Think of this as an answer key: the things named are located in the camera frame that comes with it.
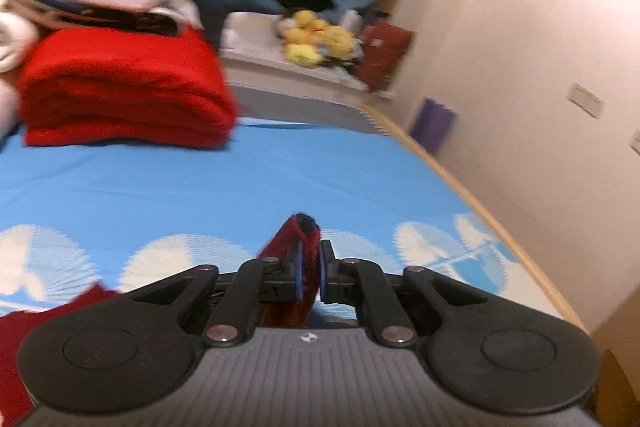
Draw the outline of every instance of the wooden edge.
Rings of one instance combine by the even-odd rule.
[[[542,271],[535,261],[529,256],[526,250],[505,230],[505,228],[492,216],[489,211],[478,201],[475,196],[463,187],[460,182],[450,174],[447,169],[442,167],[426,150],[424,150],[417,142],[415,142],[407,133],[405,133],[397,124],[389,120],[380,111],[368,105],[361,105],[361,110],[365,111],[382,129],[393,136],[400,145],[409,150],[422,161],[424,161],[434,172],[447,184],[455,190],[457,194],[468,204],[484,222],[491,227],[500,240],[511,250],[511,252],[520,260],[532,279],[542,289],[545,296],[551,304],[558,310],[559,314],[568,322],[578,326],[581,330],[588,333],[580,317],[571,307],[569,302],[558,291],[558,288],[550,281],[549,277]]]

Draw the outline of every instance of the purple object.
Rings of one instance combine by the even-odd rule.
[[[431,155],[436,155],[449,134],[456,113],[431,98],[424,101],[410,135]]]

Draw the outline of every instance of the metal screw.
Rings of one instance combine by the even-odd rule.
[[[404,344],[414,337],[414,332],[404,326],[388,326],[382,330],[382,338],[393,344]]]
[[[207,330],[207,336],[212,341],[229,342],[238,336],[238,330],[228,324],[216,324]]]

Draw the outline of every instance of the wall outlet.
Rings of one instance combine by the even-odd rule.
[[[631,149],[640,154],[640,130],[636,130],[636,134],[634,134],[634,137],[631,139],[630,146]]]
[[[570,102],[574,102],[575,105],[589,113],[593,118],[599,118],[602,114],[604,101],[579,84],[571,86],[567,99]]]

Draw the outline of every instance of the bed sheet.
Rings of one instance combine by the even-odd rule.
[[[466,203],[387,136],[245,119],[217,151],[20,139],[0,152],[0,314],[60,305],[96,280],[127,291],[196,264],[235,271],[305,212],[337,257],[388,273],[428,266],[558,315]]]

